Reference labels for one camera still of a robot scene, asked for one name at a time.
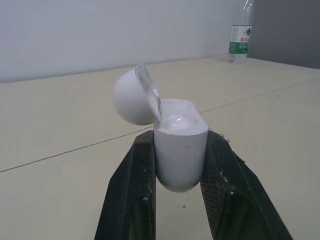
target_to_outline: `table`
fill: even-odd
[[[193,101],[230,139],[292,237],[318,239],[320,70],[224,56],[147,67],[162,99]],[[152,129],[113,108],[129,69],[0,84],[0,239],[94,239],[110,177]],[[157,240],[212,239],[199,186],[180,196],[156,187]]]

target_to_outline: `white wall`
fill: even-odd
[[[226,53],[235,0],[1,0],[0,82]]]

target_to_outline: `open case lid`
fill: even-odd
[[[149,125],[161,120],[158,90],[144,65],[138,65],[117,81],[113,103],[118,114],[129,123]]]

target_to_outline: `plastic bottle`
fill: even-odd
[[[229,58],[231,64],[244,64],[254,21],[254,0],[240,0],[234,14]]]

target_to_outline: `bottle label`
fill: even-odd
[[[233,25],[229,46],[230,54],[247,54],[252,25]]]

